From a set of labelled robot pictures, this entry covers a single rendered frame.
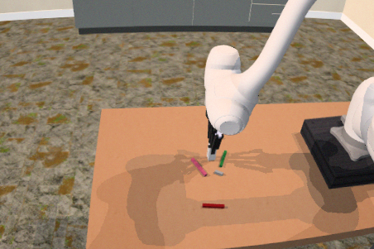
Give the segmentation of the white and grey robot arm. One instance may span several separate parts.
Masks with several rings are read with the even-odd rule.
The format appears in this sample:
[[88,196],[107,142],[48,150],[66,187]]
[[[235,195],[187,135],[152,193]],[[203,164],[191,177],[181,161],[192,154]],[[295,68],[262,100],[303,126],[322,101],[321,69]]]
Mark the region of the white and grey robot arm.
[[[229,136],[244,130],[258,103],[260,90],[276,71],[316,1],[289,0],[263,51],[243,73],[236,49],[219,45],[210,51],[204,75],[204,104],[213,128]],[[330,129],[353,161],[368,156],[374,161],[373,114],[374,77],[371,77],[364,80],[352,96],[347,115],[341,116],[344,126]]]

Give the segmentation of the short grey rod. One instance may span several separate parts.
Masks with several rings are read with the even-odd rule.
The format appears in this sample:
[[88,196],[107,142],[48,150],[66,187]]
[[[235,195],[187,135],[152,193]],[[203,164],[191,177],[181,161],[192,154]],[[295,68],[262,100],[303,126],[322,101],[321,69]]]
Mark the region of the short grey rod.
[[217,174],[217,175],[221,175],[221,176],[223,176],[223,172],[222,172],[222,171],[219,171],[219,170],[215,170],[215,171],[214,171],[214,174]]

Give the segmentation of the pink rod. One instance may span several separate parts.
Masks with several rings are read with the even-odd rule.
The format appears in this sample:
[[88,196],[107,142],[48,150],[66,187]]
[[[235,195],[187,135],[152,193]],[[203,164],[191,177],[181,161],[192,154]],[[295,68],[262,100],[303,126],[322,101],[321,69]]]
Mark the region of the pink rod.
[[203,176],[207,176],[207,173],[204,171],[204,169],[199,165],[199,163],[194,158],[191,158],[191,161],[199,169],[199,171],[203,174]]

